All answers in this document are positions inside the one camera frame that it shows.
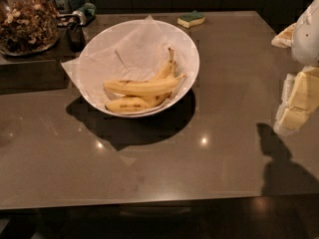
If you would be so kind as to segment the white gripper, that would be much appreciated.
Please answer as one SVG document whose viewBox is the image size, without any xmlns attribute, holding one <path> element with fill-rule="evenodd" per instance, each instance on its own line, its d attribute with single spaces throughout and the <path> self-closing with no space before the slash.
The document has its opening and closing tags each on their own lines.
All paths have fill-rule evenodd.
<svg viewBox="0 0 319 239">
<path fill-rule="evenodd" d="M 313 0 L 293 23 L 276 35 L 271 45 L 290 48 L 296 61 L 306 66 L 288 74 L 273 130 L 280 135 L 297 132 L 319 108 L 319 0 Z"/>
</svg>

